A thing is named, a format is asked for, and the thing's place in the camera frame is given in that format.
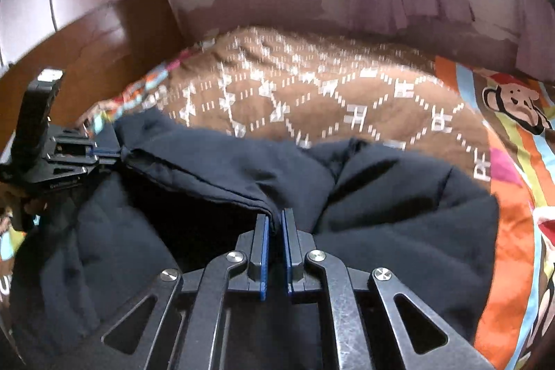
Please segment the brown wooden headboard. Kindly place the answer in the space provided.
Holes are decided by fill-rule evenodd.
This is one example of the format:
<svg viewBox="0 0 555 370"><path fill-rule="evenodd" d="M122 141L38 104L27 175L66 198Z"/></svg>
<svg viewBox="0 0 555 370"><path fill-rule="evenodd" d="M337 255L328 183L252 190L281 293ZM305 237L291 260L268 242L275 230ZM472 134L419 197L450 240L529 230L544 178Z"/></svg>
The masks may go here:
<svg viewBox="0 0 555 370"><path fill-rule="evenodd" d="M119 0L96 8L41 42L1 78L1 144L8 143L25 89L42 69L64 71L51 118L72 126L95 102L115 97L184 47L168 0Z"/></svg>

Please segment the pink curtain right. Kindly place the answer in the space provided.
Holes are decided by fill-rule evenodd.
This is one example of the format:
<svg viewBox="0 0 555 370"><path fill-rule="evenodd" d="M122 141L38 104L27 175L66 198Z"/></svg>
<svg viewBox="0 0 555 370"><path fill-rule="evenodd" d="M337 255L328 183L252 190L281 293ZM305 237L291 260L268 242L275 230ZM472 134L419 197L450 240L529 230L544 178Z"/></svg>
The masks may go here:
<svg viewBox="0 0 555 370"><path fill-rule="evenodd" d="M549 0L518 0L520 36L515 66L542 82L554 81L554 8Z"/></svg>

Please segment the dark navy padded jacket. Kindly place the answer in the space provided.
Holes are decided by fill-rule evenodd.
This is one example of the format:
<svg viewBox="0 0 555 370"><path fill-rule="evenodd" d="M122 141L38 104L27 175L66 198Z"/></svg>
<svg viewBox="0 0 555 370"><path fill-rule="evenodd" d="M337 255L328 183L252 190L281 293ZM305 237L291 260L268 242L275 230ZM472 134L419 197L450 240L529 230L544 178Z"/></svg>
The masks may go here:
<svg viewBox="0 0 555 370"><path fill-rule="evenodd" d="M16 253L29 369L485 368L498 201L358 139L302 148L120 119L113 163L60 179Z"/></svg>

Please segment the colourful monkey print duvet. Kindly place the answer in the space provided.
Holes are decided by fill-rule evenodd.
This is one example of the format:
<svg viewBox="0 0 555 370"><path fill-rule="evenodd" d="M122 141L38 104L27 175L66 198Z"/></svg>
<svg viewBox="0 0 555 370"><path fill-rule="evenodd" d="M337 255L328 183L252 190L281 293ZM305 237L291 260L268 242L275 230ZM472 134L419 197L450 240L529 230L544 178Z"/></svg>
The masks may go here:
<svg viewBox="0 0 555 370"><path fill-rule="evenodd" d="M457 167L498 201L493 280L474 347L497 369L554 365L554 248L548 171L531 148L554 107L511 75L407 47L248 27L183 52L74 130L99 138L155 110L188 129L302 148L358 139Z"/></svg>

